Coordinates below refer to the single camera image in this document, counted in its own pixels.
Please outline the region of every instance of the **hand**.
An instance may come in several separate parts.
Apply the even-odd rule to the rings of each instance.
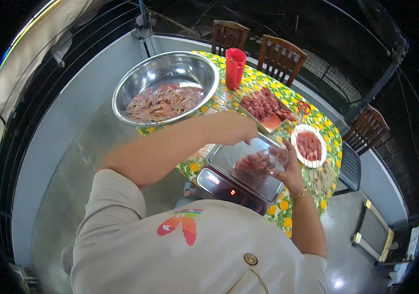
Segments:
[[[276,156],[277,160],[283,165],[284,172],[272,169],[270,175],[285,184],[291,195],[295,195],[304,190],[306,184],[304,183],[303,175],[297,162],[296,150],[283,138],[283,144],[287,150],[281,148],[272,148],[270,153]]]
[[[199,117],[209,144],[234,145],[258,136],[257,124],[240,113],[221,111]]]

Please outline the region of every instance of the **raw meat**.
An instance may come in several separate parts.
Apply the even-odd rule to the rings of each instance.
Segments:
[[[258,121],[268,120],[274,114],[277,114],[282,120],[296,121],[294,113],[281,108],[278,99],[267,87],[243,97],[241,104]]]
[[[261,187],[270,176],[275,163],[270,160],[266,150],[239,158],[234,165],[234,175],[241,182],[254,189]]]
[[[130,118],[139,121],[163,121],[185,113],[200,103],[203,89],[177,83],[150,87],[137,94],[126,107]]]
[[[321,144],[313,133],[308,131],[298,133],[296,145],[301,156],[307,160],[316,161],[321,159]]]

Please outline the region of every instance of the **person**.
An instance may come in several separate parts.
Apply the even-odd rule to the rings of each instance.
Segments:
[[[146,217],[140,188],[205,144],[258,136],[223,111],[190,118],[113,150],[95,174],[73,249],[74,293],[325,293],[326,239],[294,147],[271,152],[293,198],[290,239],[258,213],[204,199]]]

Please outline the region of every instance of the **lemon print tablecloth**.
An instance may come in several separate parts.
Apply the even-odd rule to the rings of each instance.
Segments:
[[[296,108],[296,104],[299,100],[303,100],[311,106],[312,112],[309,115],[304,115],[302,124],[308,124],[312,127],[319,130],[320,134],[324,137],[324,140],[327,143],[327,159],[326,163],[330,164],[332,170],[336,173],[336,176],[331,183],[326,183],[330,187],[330,190],[327,194],[316,194],[314,199],[316,202],[316,207],[321,216],[325,209],[327,208],[330,197],[332,196],[340,172],[340,165],[342,162],[342,137],[338,129],[333,125],[333,123],[325,117],[321,112],[318,111],[313,105],[311,105],[307,100],[301,97],[298,93],[287,87],[286,85],[281,84],[274,78],[271,78],[264,73],[251,68],[250,66],[245,66],[244,74],[242,76],[242,83],[239,90],[231,91],[225,86],[225,58],[211,53],[203,51],[193,51],[203,56],[206,56],[211,61],[213,61],[219,69],[219,86],[213,97],[202,106],[196,113],[195,116],[204,114],[208,109],[213,108],[218,111],[238,111],[239,102],[242,97],[242,93],[245,91],[252,91],[252,89],[258,89],[260,85],[265,85],[268,87],[275,96],[280,99],[285,105],[289,107],[294,113],[299,113]],[[278,128],[270,137],[274,141],[277,141],[281,144],[283,138],[290,140],[291,131],[296,126],[297,122],[286,122],[283,126]],[[149,133],[155,132],[156,130],[162,127],[150,127],[144,128],[139,127],[138,132],[141,135],[147,135]],[[181,162],[177,169],[183,173],[189,180],[196,182],[196,177],[200,169],[205,164],[205,154],[195,154],[191,156],[184,162]],[[309,181],[308,169],[304,167],[300,162],[300,169],[303,174],[304,180],[309,188],[311,183]],[[281,230],[286,232],[286,234],[291,237],[291,228],[293,221],[291,219],[293,203],[289,198],[289,191],[284,190],[277,200],[276,204],[270,206],[268,209],[265,218],[268,221],[274,223]]]

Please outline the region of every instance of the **kitchen scale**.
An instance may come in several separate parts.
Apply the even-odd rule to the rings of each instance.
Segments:
[[[250,140],[250,146],[244,142],[232,146],[216,145],[206,156],[206,164],[198,174],[196,182],[216,199],[230,201],[265,215],[268,207],[277,201],[283,191],[283,183],[268,177],[263,185],[254,189],[237,179],[233,168],[241,156],[254,154],[269,147],[277,145],[262,134]],[[278,162],[275,168],[283,170]]]

